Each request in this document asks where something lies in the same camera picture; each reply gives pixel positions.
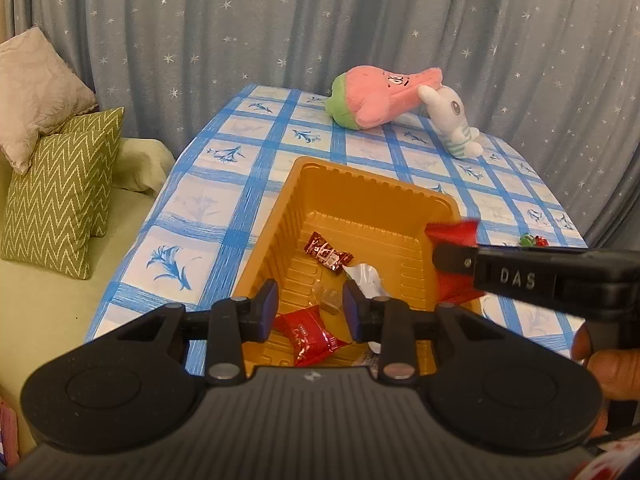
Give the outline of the right hand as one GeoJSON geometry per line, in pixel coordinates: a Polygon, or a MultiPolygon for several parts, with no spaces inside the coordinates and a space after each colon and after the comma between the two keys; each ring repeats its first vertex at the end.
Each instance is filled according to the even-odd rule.
{"type": "Polygon", "coordinates": [[[609,401],[640,400],[639,350],[592,350],[586,324],[577,331],[570,358],[590,371],[609,401]]]}

